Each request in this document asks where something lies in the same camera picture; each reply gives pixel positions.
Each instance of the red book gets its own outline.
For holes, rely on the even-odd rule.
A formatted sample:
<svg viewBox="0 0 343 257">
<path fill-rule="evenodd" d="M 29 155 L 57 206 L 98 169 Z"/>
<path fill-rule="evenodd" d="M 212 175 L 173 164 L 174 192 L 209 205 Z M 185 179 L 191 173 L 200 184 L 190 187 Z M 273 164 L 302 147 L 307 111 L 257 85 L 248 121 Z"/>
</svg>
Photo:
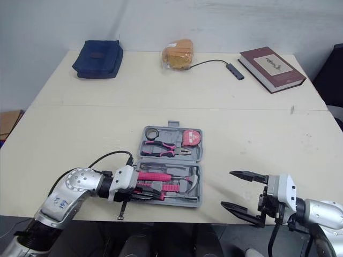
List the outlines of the red book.
<svg viewBox="0 0 343 257">
<path fill-rule="evenodd" d="M 239 61 L 270 93 L 299 86 L 306 79 L 269 47 L 241 52 Z"/>
</svg>

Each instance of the bread in plastic bag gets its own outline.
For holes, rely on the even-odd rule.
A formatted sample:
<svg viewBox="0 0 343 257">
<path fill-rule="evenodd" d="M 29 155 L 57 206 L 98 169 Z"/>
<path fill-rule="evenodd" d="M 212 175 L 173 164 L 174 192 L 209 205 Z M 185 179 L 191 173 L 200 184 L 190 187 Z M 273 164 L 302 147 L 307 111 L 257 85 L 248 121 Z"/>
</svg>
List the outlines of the bread in plastic bag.
<svg viewBox="0 0 343 257">
<path fill-rule="evenodd" d="M 193 42 L 189 39 L 176 40 L 162 52 L 163 66 L 168 69 L 187 70 L 193 60 Z"/>
</svg>

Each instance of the cardboard box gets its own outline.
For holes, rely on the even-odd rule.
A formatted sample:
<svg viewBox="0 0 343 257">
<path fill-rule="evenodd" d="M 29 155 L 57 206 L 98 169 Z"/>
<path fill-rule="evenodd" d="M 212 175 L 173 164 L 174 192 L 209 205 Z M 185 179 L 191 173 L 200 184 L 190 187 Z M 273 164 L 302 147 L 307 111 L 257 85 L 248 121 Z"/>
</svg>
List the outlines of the cardboard box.
<svg viewBox="0 0 343 257">
<path fill-rule="evenodd" d="M 7 111 L 0 114 L 0 140 L 6 140 L 23 114 L 23 110 Z"/>
</svg>

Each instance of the black chair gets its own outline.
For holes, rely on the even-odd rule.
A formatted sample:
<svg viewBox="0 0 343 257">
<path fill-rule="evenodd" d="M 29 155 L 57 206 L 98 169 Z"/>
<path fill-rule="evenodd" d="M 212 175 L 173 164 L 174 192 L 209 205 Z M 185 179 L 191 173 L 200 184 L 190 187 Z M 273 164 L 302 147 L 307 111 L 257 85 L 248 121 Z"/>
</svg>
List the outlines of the black chair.
<svg viewBox="0 0 343 257">
<path fill-rule="evenodd" d="M 336 44 L 313 81 L 318 93 L 334 116 L 343 117 L 343 44 Z M 335 117 L 343 131 L 343 120 Z"/>
</svg>

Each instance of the tool case latch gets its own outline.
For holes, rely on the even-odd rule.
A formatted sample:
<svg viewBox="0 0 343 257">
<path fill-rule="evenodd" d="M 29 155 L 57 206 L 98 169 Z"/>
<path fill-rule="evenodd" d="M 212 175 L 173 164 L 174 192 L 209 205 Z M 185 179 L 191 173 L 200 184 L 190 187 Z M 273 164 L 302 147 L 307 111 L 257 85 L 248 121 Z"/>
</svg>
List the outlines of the tool case latch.
<svg viewBox="0 0 343 257">
<path fill-rule="evenodd" d="M 180 127 L 180 122 L 176 120 L 169 120 L 168 121 L 168 127 Z"/>
</svg>

